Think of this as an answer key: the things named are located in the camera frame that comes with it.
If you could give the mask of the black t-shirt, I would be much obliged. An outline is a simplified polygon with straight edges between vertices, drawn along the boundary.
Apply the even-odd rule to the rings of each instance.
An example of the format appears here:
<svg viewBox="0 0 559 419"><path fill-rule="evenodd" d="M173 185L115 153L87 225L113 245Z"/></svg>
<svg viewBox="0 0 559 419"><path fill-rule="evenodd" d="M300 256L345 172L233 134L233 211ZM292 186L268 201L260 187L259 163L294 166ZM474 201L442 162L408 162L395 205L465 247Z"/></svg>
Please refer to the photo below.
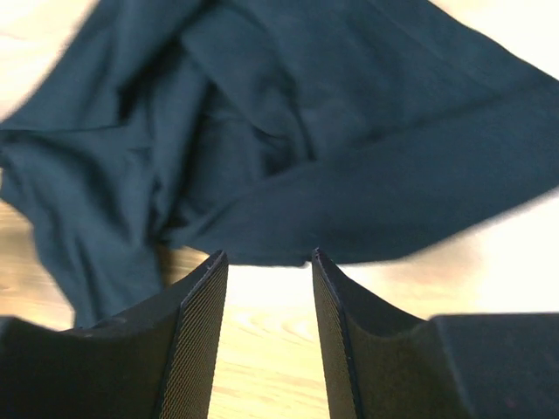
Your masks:
<svg viewBox="0 0 559 419"><path fill-rule="evenodd" d="M234 264L400 258L558 184L558 83L428 1L101 1L1 125L1 197L90 327Z"/></svg>

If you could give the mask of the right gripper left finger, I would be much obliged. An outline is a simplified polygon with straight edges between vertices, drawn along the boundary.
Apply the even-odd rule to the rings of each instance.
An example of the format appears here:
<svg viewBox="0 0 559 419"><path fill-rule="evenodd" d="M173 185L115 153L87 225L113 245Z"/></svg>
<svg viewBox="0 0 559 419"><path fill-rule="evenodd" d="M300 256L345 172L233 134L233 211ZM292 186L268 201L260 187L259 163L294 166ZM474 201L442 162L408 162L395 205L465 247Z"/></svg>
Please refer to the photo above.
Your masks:
<svg viewBox="0 0 559 419"><path fill-rule="evenodd" d="M205 418L227 278L219 251L91 328L57 332L2 318L2 417Z"/></svg>

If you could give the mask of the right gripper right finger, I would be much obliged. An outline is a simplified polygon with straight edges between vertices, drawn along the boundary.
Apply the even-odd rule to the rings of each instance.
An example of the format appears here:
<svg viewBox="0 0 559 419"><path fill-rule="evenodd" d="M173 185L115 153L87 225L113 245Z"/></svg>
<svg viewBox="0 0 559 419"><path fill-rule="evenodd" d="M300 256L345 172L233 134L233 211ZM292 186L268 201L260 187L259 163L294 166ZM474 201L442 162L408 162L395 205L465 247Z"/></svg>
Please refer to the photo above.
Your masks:
<svg viewBox="0 0 559 419"><path fill-rule="evenodd" d="M556 314L420 319L321 251L312 273L331 417L557 417Z"/></svg>

